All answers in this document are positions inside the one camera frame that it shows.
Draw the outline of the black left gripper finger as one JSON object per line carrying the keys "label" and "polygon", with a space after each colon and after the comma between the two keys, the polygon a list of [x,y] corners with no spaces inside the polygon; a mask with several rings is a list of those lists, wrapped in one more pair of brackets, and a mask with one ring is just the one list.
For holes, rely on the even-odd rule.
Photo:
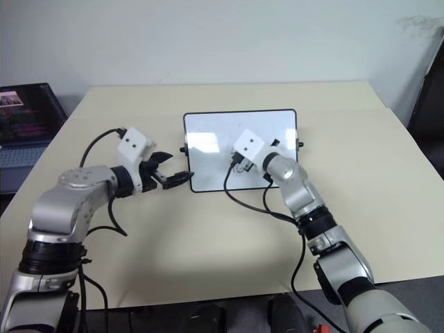
{"label": "black left gripper finger", "polygon": [[167,153],[167,152],[163,152],[163,151],[154,152],[148,160],[149,169],[153,170],[153,171],[157,170],[157,168],[162,163],[166,162],[167,160],[169,160],[172,157],[173,157],[173,155],[170,153]]}
{"label": "black left gripper finger", "polygon": [[166,177],[166,180],[162,183],[163,189],[171,189],[174,187],[178,187],[186,182],[188,182],[194,173],[191,171],[181,171],[175,173],[172,176]]}

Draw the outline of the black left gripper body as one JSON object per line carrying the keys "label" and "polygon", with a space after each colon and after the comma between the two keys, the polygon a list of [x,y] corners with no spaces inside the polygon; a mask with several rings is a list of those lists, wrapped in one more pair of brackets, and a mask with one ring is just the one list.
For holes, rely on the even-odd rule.
{"label": "black left gripper body", "polygon": [[159,163],[156,161],[143,161],[139,165],[139,175],[142,181],[142,191],[147,192],[157,188],[158,184],[164,186],[167,177],[157,170]]}

